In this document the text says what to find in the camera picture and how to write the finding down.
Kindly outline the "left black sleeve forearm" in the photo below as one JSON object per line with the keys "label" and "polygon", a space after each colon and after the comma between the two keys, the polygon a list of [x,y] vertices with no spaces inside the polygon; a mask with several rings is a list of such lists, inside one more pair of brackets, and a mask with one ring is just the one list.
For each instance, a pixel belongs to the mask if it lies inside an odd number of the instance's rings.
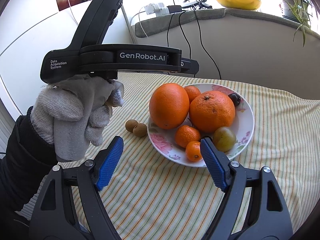
{"label": "left black sleeve forearm", "polygon": [[29,221],[17,212],[29,203],[44,176],[57,164],[54,146],[31,124],[32,109],[15,122],[1,159],[1,239],[28,239]]}

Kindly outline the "left white gloved hand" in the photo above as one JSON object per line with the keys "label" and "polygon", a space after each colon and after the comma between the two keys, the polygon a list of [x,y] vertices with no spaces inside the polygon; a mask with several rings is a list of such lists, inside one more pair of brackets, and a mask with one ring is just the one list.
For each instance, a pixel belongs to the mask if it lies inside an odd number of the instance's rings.
{"label": "left white gloved hand", "polygon": [[59,162],[79,161],[89,145],[102,144],[102,132],[123,96],[124,85],[117,80],[76,75],[44,87],[30,120]]}

